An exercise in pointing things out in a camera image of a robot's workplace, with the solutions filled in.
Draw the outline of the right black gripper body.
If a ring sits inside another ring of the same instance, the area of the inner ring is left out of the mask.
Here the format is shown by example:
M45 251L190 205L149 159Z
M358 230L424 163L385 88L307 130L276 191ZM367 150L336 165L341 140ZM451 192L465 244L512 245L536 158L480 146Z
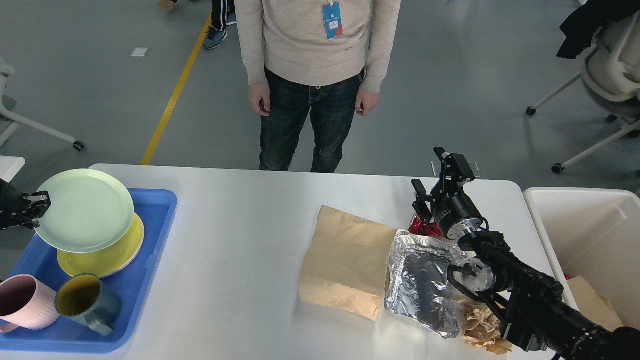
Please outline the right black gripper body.
M463 191L436 199L430 209L435 222L448 240L460 240L464 235L478 232L486 221L475 203Z

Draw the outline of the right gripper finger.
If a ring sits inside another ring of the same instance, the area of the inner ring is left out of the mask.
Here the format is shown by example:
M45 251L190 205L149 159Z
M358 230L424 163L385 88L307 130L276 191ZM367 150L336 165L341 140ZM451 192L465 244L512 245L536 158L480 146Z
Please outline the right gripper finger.
M441 164L435 193L462 193L464 185L476 178L466 157L462 153L447 152L441 146L435 146L433 150Z
M432 202L433 196L426 191L420 179L412 178L411 184L414 188L415 200L413 202L413 209L415 214L423 224L432 223L434 216L430 210L429 204Z

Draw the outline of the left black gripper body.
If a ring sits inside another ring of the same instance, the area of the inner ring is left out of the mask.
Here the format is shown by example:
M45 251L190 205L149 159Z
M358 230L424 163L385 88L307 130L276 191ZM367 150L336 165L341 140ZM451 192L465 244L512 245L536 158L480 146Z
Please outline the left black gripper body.
M16 220L30 220L20 213L21 192L9 182L0 180L0 230L15 226Z

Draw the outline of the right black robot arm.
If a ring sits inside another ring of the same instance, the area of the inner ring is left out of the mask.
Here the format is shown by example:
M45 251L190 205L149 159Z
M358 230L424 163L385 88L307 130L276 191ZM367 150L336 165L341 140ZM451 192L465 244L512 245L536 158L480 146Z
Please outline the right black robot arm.
M414 178L413 208L424 224L435 223L462 251L474 252L469 263L450 265L446 276L464 296L486 305L500 321L502 339L524 351L551 349L556 360L630 360L639 353L639 331L620 326L609 331L563 301L563 285L525 264L505 237L484 228L464 185L475 178L466 157L437 146L439 180L426 191Z

